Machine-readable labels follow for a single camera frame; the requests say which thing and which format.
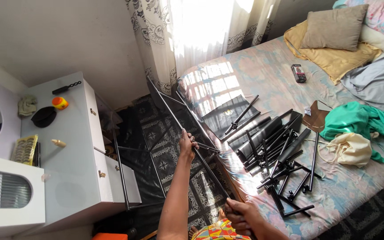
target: product box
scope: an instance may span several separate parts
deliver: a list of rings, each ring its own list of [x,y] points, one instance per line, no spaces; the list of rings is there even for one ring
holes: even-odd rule
[[[300,64],[291,65],[291,70],[293,71],[296,82],[306,82],[306,75]]]

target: orange jar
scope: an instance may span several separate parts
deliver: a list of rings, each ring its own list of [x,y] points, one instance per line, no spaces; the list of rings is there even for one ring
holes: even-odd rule
[[[58,110],[63,110],[69,106],[69,103],[61,96],[53,98],[53,101],[51,101],[51,103]]]

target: drawer handle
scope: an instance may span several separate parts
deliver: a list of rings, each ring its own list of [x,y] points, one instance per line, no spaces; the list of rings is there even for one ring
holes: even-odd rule
[[[106,173],[103,173],[103,172],[101,172],[101,171],[99,170],[99,177],[100,177],[100,178],[104,178],[104,177],[106,177]]]

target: mattress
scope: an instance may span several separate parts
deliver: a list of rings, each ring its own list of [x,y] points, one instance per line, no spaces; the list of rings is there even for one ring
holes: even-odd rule
[[[305,83],[296,83],[291,71],[292,64],[301,64],[307,77]],[[333,85],[328,75],[316,64],[296,58],[282,37],[192,67],[179,78],[178,83],[179,92],[198,119],[239,94],[249,102],[259,95],[254,107],[262,113],[248,126],[267,116],[279,116],[291,108],[303,113],[304,108],[311,106],[315,100],[333,108],[350,101],[364,104],[341,84]],[[257,205],[260,214],[290,239],[317,237],[384,188],[384,164],[370,161],[366,166],[357,168],[329,164],[317,158],[315,171],[323,179],[316,178],[313,191],[306,194],[300,192],[294,200],[300,207],[313,204],[315,208],[307,211],[312,217],[296,214],[283,219],[271,196],[263,188],[256,189],[262,176],[258,174],[252,177],[244,170],[226,141],[220,142],[210,130],[207,133],[221,150],[217,158],[226,168],[241,197]],[[309,138],[315,138],[315,133],[311,133]],[[372,146],[376,150],[380,147],[384,149],[384,138]],[[313,148],[314,142],[304,141],[301,145],[304,153],[296,160],[310,168]],[[305,175],[304,171],[292,174],[284,195],[289,190],[294,191]],[[292,210],[287,204],[284,206],[285,212]]]

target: gold pillow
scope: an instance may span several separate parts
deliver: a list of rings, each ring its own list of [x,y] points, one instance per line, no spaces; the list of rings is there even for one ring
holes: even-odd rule
[[[368,4],[308,13],[308,31],[301,48],[356,51]]]
[[[322,68],[335,85],[350,70],[362,67],[381,54],[381,50],[367,43],[358,43],[356,52],[333,48],[301,49],[301,43],[308,29],[308,22],[292,27],[284,33],[284,41],[293,54],[309,60]]]

